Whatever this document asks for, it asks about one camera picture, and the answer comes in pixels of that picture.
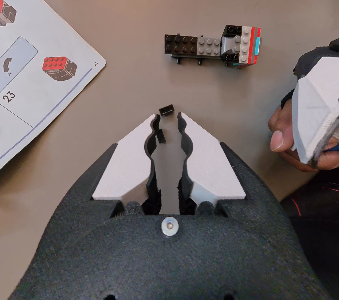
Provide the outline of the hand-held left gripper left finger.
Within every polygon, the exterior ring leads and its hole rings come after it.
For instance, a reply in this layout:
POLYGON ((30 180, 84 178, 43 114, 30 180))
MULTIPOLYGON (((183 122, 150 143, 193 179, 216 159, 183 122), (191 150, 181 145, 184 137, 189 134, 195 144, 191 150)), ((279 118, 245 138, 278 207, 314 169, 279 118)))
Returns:
POLYGON ((94 200, 120 200, 139 203, 159 199, 155 164, 151 154, 156 149, 160 116, 151 115, 124 138, 114 150, 92 195, 94 200))

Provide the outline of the grey desk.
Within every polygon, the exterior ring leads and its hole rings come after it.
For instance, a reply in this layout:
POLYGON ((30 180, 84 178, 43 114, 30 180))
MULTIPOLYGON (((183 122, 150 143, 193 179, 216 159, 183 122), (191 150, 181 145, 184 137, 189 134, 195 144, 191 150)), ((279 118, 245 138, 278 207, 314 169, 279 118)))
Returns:
POLYGON ((178 213, 185 155, 177 112, 226 143, 278 200, 314 173, 270 151, 268 121, 294 88, 304 53, 338 38, 338 0, 44 0, 97 52, 106 67, 34 141, 1 170, 1 299, 27 270, 56 207, 113 143, 159 108, 166 143, 153 153, 161 213, 178 213), (164 34, 220 37, 225 25, 261 27, 256 65, 176 60, 164 34))

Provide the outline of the open instruction booklet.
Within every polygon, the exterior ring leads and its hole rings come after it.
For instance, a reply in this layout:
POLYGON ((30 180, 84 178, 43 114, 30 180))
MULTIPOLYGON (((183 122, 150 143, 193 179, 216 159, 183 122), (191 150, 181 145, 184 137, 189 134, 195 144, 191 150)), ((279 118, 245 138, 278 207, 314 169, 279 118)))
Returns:
POLYGON ((1 0, 0 164, 34 140, 106 60, 44 0, 1 0))

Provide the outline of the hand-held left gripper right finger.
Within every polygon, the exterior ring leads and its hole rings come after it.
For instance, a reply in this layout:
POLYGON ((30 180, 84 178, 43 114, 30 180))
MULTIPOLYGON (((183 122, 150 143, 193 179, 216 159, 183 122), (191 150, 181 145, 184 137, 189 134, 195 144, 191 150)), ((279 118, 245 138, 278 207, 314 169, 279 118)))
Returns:
POLYGON ((196 204, 244 199, 246 194, 220 142, 182 112, 178 113, 178 129, 186 154, 181 178, 184 198, 196 204))

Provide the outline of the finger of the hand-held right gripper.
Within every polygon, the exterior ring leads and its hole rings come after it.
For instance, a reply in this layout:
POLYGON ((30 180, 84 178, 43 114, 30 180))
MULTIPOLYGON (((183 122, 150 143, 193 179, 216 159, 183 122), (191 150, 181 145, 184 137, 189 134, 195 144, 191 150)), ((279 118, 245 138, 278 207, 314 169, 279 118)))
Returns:
POLYGON ((295 103, 292 97, 292 121, 294 145, 302 163, 311 162, 316 145, 328 133, 334 124, 339 124, 339 102, 335 108, 326 106, 311 106, 311 103, 303 103, 302 108, 295 103))
POLYGON ((315 151, 311 158, 312 167, 316 167, 318 165, 319 158, 323 153, 339 151, 339 125, 334 124, 334 126, 332 126, 329 129, 328 133, 326 133, 325 136, 316 145, 315 151), (325 149, 325 147, 328 145, 328 142, 330 141, 331 138, 335 138, 337 140, 337 144, 333 146, 332 148, 325 149))

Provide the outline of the black toy brick assembly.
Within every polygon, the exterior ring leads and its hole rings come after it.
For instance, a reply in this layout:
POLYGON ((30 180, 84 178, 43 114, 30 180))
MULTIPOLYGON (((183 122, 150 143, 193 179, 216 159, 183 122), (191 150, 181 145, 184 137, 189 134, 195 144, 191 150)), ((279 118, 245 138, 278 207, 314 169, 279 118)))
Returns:
POLYGON ((187 35, 164 35, 164 53, 176 59, 221 60, 225 66, 245 68, 257 63, 261 45, 261 28, 226 25, 220 38, 187 35))

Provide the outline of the person's right hand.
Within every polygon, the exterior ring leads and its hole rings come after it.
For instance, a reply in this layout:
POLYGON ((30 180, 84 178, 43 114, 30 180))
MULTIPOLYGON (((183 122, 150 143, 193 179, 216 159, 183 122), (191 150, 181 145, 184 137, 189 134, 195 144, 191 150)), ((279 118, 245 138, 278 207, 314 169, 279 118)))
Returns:
POLYGON ((302 172, 315 172, 317 170, 332 170, 339 166, 338 151, 328 151, 338 144, 338 139, 332 137, 325 151, 319 156, 316 168, 300 162, 298 152, 290 148, 294 144, 293 126, 292 126, 292 101, 287 100, 284 107, 278 107, 269 120, 269 129, 272 137, 270 140, 270 149, 277 152, 282 159, 302 172))

